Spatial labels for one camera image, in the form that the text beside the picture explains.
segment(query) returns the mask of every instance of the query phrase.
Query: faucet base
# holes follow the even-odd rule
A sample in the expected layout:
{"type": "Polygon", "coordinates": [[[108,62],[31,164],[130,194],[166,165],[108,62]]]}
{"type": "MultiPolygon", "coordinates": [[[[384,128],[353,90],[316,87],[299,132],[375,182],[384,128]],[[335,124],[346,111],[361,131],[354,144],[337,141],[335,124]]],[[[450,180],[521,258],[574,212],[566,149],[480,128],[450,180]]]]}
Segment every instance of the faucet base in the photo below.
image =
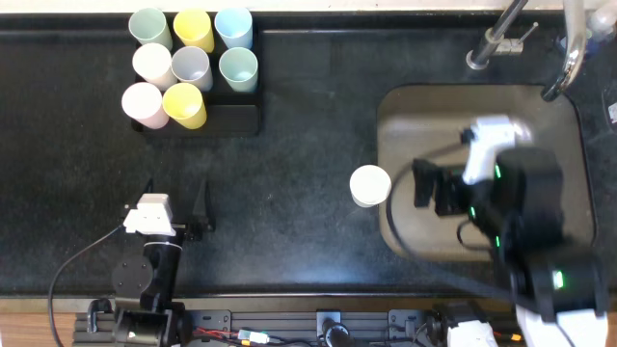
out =
{"type": "Polygon", "coordinates": [[[467,54],[467,58],[465,58],[465,61],[467,62],[467,65],[475,70],[479,70],[479,69],[485,69],[488,65],[489,65],[489,60],[486,61],[486,63],[484,64],[476,64],[471,60],[471,55],[473,54],[473,50],[471,50],[468,54],[467,54]]]}

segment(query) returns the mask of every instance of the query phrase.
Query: black countertop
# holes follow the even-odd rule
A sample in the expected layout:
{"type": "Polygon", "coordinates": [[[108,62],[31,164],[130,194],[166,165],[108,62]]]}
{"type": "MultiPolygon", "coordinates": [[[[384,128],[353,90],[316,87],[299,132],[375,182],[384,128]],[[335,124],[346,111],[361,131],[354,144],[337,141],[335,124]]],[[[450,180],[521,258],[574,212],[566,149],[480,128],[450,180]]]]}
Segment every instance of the black countertop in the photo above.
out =
{"type": "MultiPolygon", "coordinates": [[[[388,248],[377,209],[351,200],[349,177],[377,162],[376,109],[395,87],[549,82],[562,64],[553,45],[561,27],[559,15],[543,15],[523,18],[509,33],[540,19],[521,57],[494,58],[484,71],[469,70],[465,55],[495,22],[491,13],[398,21],[371,13],[257,15],[259,136],[184,140],[144,138],[122,113],[121,95],[134,80],[127,16],[102,21],[104,30],[100,18],[30,18],[27,25],[10,18],[11,30],[0,32],[0,295],[44,294],[62,262],[120,222],[121,208],[149,177],[173,208],[192,204],[201,179],[211,185],[217,230],[186,244],[179,296],[457,293],[388,248]],[[380,26],[389,30],[371,29],[380,26]],[[294,30],[311,27],[338,30],[294,30]]],[[[603,102],[617,101],[615,57],[617,44],[604,47],[568,90],[585,143],[597,251],[613,287],[617,136],[603,102]]],[[[111,270],[139,254],[141,243],[136,235],[113,236],[69,266],[57,291],[110,294],[111,270]]],[[[484,263],[444,266],[492,277],[484,263]]]]}

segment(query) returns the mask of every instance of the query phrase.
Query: sink basin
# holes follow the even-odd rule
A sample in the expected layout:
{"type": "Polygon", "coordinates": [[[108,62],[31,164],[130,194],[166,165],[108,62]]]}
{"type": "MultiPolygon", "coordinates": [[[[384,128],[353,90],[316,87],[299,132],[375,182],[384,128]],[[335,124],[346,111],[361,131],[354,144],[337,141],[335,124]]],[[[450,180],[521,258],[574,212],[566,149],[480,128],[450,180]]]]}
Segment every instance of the sink basin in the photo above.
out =
{"type": "MultiPolygon", "coordinates": [[[[378,162],[394,178],[414,158],[458,143],[459,133],[483,116],[506,115],[520,120],[532,131],[538,147],[552,150],[564,174],[561,205],[564,231],[589,243],[594,218],[589,198],[586,167],[577,112],[563,95],[548,103],[539,86],[406,86],[389,92],[378,109],[378,162]]],[[[439,165],[463,164],[467,147],[433,159],[439,165]]],[[[488,260],[486,253],[468,251],[456,238],[456,227],[467,216],[439,218],[434,204],[414,207],[414,176],[400,183],[392,201],[392,215],[403,242],[418,255],[447,261],[488,260]]],[[[380,206],[380,229],[388,245],[405,255],[392,237],[386,207],[380,206]]],[[[463,240],[488,245],[474,226],[468,225],[463,240]]]]}

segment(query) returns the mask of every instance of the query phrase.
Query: faucet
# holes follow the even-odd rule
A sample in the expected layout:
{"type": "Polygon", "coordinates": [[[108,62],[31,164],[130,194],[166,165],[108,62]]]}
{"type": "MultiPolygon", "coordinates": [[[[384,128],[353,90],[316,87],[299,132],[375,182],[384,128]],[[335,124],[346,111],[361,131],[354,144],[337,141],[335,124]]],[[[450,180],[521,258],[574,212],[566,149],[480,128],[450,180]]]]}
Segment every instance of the faucet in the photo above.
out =
{"type": "MultiPolygon", "coordinates": [[[[523,52],[523,41],[538,27],[538,24],[534,23],[533,27],[518,40],[506,39],[504,33],[526,4],[527,0],[514,0],[510,4],[495,27],[485,32],[478,47],[468,53],[467,64],[469,67],[483,69],[489,64],[489,58],[493,55],[518,55],[523,52]]],[[[563,11],[568,35],[566,57],[554,83],[546,85],[542,89],[541,97],[545,101],[555,100],[572,84],[580,71],[585,56],[587,37],[582,0],[563,0],[563,11]]]]}

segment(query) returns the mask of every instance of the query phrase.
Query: backsplash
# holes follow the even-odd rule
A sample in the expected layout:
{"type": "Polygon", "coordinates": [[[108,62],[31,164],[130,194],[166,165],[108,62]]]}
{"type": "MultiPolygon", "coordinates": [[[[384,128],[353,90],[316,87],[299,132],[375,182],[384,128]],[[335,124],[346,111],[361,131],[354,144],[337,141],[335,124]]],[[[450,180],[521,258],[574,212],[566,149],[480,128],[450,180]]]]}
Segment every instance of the backsplash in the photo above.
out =
{"type": "MultiPolygon", "coordinates": [[[[606,0],[583,0],[597,9],[606,0]]],[[[251,11],[473,11],[503,10],[510,0],[0,0],[0,13],[129,13],[144,7],[166,12],[187,8],[219,11],[246,7],[251,11]]],[[[531,0],[526,10],[561,9],[561,0],[531,0]]]]}

